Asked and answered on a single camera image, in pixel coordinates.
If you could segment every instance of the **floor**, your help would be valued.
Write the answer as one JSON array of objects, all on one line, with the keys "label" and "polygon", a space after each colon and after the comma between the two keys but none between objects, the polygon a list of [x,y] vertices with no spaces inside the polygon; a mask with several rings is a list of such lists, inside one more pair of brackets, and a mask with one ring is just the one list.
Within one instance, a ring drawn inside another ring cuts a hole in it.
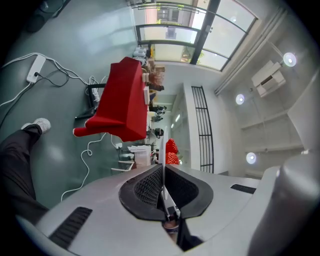
[{"label": "floor", "polygon": [[[12,47],[7,60],[32,52],[42,53],[75,71],[83,79],[93,75],[97,80],[107,76],[110,64],[125,56],[132,56],[137,46],[132,11],[125,0],[74,0],[57,18],[49,20],[34,33],[23,33]],[[1,70],[0,103],[12,99],[26,85],[26,77],[35,57],[15,62]],[[55,70],[48,60],[41,74]],[[63,84],[65,75],[51,77]],[[8,109],[1,107],[0,120]],[[87,143],[101,138],[102,134],[74,137],[73,128],[84,125],[74,118],[87,109],[85,85],[79,79],[70,79],[60,88],[42,80],[26,92],[5,119],[0,130],[0,141],[36,118],[47,118],[51,130],[36,143],[31,154],[31,171],[37,200],[48,208],[60,202],[61,194],[77,188],[87,169],[80,154]],[[90,145],[92,156],[84,154],[90,167],[86,184],[114,173],[110,168],[118,165],[118,152],[107,134],[103,141]]]}]

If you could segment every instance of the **glass window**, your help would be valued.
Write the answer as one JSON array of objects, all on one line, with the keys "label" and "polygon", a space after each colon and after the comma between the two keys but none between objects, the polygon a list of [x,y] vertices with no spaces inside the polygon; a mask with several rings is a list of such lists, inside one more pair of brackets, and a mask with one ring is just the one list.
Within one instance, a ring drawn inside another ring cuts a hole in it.
[{"label": "glass window", "polygon": [[230,57],[245,33],[232,23],[217,16],[211,27],[212,31],[208,34],[203,49]]},{"label": "glass window", "polygon": [[[206,8],[209,1],[205,4],[197,4],[200,8]],[[183,9],[183,5],[176,7],[161,6],[158,8],[134,8],[133,15],[135,25],[144,24],[173,24],[191,27],[194,29],[201,29],[206,16],[206,11],[186,7],[188,10]]]},{"label": "glass window", "polygon": [[207,50],[202,50],[196,64],[215,70],[221,70],[224,64],[227,62],[227,60],[227,58],[222,57],[216,53],[212,53]]},{"label": "glass window", "polygon": [[190,63],[195,49],[174,44],[155,44],[154,59],[156,61]]},{"label": "glass window", "polygon": [[245,31],[248,30],[255,19],[251,12],[232,0],[221,0],[216,13],[237,24]]},{"label": "glass window", "polygon": [[140,28],[141,40],[174,40],[193,44],[197,32],[178,27],[148,26]]}]

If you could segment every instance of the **black cable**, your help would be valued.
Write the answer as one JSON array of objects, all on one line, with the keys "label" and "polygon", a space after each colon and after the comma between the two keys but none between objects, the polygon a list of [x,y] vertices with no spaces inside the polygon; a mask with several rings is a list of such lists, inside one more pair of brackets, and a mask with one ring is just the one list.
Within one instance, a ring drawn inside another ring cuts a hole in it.
[{"label": "black cable", "polygon": [[62,73],[65,73],[65,74],[66,74],[66,81],[65,81],[63,84],[61,84],[61,85],[56,84],[56,83],[52,82],[50,79],[47,78],[47,77],[49,77],[50,75],[52,75],[52,72],[51,72],[50,74],[48,74],[47,76],[42,76],[42,75],[41,75],[40,73],[38,73],[38,72],[35,72],[34,75],[35,75],[35,76],[42,77],[42,79],[48,80],[51,84],[53,84],[53,85],[56,86],[56,87],[62,87],[62,86],[64,86],[64,85],[69,81],[70,76],[69,76],[68,72],[65,71],[64,69],[58,68],[58,70],[56,70],[56,71],[61,71]]},{"label": "black cable", "polygon": [[19,97],[15,99],[15,101],[12,103],[12,105],[10,106],[10,108],[8,109],[8,111],[7,111],[7,112],[5,113],[5,115],[4,115],[4,117],[3,117],[3,119],[2,119],[2,121],[1,121],[1,123],[0,123],[0,129],[1,129],[1,127],[2,127],[2,125],[3,125],[3,123],[4,123],[4,121],[5,121],[6,117],[9,115],[10,111],[11,111],[11,110],[13,109],[13,107],[17,104],[17,102],[20,100],[20,98],[22,97],[22,95],[24,95],[24,94],[25,94],[27,91],[29,91],[36,83],[40,82],[41,80],[43,80],[43,79],[49,80],[49,79],[47,79],[47,77],[51,76],[52,74],[54,74],[54,73],[56,73],[56,72],[58,72],[58,71],[61,71],[61,72],[65,73],[65,74],[67,75],[67,80],[66,80],[66,82],[65,82],[63,85],[54,84],[55,86],[57,86],[57,87],[64,86],[64,85],[69,81],[70,76],[69,76],[69,74],[67,73],[67,71],[65,71],[64,69],[58,68],[57,70],[52,71],[51,73],[49,73],[49,74],[48,74],[47,76],[45,76],[45,77],[43,77],[42,75],[40,75],[40,74],[38,73],[38,75],[39,75],[40,77],[42,77],[42,78],[39,79],[39,80],[37,80],[35,83],[30,84],[30,86],[28,87],[28,89],[24,90],[24,91],[19,95]]},{"label": "black cable", "polygon": [[41,5],[38,7],[38,9],[43,12],[44,14],[55,14],[57,11],[59,11],[65,4],[65,1],[64,0],[61,0],[62,1],[62,5],[54,12],[51,12],[51,11],[45,11],[45,10],[42,10],[41,9]]}]

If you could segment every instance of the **black railing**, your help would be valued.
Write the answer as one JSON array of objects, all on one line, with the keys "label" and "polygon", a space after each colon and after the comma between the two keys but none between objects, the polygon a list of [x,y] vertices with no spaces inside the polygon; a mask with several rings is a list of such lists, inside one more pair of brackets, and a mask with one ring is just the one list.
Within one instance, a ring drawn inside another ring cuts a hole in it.
[{"label": "black railing", "polygon": [[214,173],[214,143],[206,96],[202,86],[191,88],[199,131],[200,170]]}]

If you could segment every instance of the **red cushion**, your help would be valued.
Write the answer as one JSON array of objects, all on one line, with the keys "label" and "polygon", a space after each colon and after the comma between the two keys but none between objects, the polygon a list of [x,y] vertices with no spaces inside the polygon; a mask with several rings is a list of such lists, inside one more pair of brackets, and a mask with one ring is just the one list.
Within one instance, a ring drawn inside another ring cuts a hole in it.
[{"label": "red cushion", "polygon": [[74,134],[107,132],[124,142],[144,139],[148,111],[144,87],[139,61],[125,57],[119,63],[112,63],[95,115],[85,123],[85,129],[76,128]]}]

